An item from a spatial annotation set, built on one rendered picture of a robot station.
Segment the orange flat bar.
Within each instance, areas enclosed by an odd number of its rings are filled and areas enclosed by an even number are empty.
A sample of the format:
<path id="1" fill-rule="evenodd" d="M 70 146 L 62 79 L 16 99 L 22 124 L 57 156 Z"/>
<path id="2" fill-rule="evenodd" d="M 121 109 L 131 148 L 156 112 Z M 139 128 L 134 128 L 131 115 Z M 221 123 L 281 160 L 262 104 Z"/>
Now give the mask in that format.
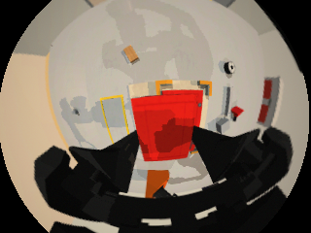
<path id="1" fill-rule="evenodd" d="M 135 53 L 135 50 L 132 49 L 132 46 L 129 46 L 127 48 L 124 48 L 124 53 L 127 54 L 127 57 L 128 57 L 128 61 L 136 61 L 137 58 L 137 54 Z"/>

